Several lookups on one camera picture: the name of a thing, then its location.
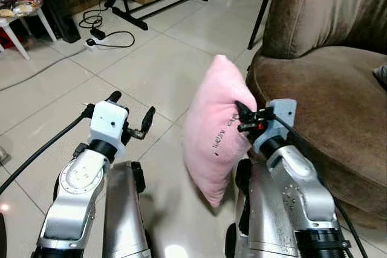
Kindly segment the pink pillow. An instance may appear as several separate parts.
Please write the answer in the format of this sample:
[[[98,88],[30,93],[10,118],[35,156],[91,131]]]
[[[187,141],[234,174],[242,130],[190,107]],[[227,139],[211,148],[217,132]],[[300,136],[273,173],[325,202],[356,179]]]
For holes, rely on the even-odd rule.
[[[240,124],[236,102],[257,104],[239,68],[223,54],[210,64],[183,123],[183,161],[210,207],[221,205],[233,167],[251,144]]]

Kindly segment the brown velvet sofa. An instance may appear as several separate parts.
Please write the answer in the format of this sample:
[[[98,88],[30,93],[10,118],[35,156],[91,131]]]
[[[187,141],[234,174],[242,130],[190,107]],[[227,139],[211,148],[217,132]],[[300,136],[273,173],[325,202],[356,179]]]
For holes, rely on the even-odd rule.
[[[386,0],[271,0],[246,84],[298,102],[294,130],[354,224],[386,228]]]

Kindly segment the white power strip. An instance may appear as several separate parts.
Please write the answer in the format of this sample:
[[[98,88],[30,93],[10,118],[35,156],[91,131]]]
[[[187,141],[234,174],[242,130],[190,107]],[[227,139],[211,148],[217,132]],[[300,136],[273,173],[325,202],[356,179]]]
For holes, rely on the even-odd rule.
[[[85,48],[89,51],[94,51],[95,49],[99,49],[102,45],[102,42],[97,38],[88,38],[85,41]]]

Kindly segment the black power adapter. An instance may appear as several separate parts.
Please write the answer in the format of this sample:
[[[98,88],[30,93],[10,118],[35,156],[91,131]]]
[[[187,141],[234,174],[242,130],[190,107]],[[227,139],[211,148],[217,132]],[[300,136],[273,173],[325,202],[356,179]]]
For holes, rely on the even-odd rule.
[[[98,29],[98,28],[91,28],[89,29],[89,33],[91,36],[97,40],[104,40],[105,37],[107,37],[107,34],[105,34],[104,31]]]

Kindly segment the silver left robot leg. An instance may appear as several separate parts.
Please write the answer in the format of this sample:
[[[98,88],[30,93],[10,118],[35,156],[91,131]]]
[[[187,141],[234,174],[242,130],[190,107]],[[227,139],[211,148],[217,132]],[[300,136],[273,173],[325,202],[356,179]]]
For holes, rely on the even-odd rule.
[[[116,162],[108,170],[103,258],[153,258],[139,206],[139,195],[145,188],[138,161]]]

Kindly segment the silver robot leg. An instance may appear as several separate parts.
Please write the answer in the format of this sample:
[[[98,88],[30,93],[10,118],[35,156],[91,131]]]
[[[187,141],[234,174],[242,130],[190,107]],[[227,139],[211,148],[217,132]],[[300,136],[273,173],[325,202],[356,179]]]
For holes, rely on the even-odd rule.
[[[235,184],[235,221],[227,228],[225,257],[299,258],[281,192],[265,164],[240,160]]]
[[[145,188],[138,161],[116,162],[108,170],[103,258],[153,258],[139,206],[139,195]]]

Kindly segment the grey cushion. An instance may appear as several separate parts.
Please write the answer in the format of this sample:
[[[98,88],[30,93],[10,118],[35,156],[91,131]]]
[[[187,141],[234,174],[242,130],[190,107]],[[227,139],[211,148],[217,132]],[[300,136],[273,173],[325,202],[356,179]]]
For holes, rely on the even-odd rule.
[[[378,68],[375,68],[372,71],[373,76],[375,77],[378,84],[386,91],[387,89],[387,73],[385,65],[381,65]]]

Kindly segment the silver right robot leg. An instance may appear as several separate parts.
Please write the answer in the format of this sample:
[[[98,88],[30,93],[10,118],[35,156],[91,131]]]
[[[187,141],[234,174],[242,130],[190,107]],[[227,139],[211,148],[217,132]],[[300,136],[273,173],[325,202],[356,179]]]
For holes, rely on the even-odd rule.
[[[235,221],[227,228],[225,257],[299,258],[281,192],[265,164],[240,160],[235,184]]]

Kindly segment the black slanted pole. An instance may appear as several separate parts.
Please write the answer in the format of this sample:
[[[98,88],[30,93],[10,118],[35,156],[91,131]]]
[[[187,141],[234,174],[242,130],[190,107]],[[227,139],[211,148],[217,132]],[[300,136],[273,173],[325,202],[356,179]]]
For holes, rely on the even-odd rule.
[[[257,44],[257,42],[255,42],[255,38],[257,37],[257,33],[259,31],[260,24],[262,23],[262,19],[264,17],[264,14],[266,12],[267,7],[268,7],[269,1],[270,0],[262,0],[261,6],[259,9],[259,14],[257,15],[257,17],[255,19],[255,24],[253,26],[252,33],[250,35],[250,40],[248,42],[248,49],[254,48],[255,45]]]

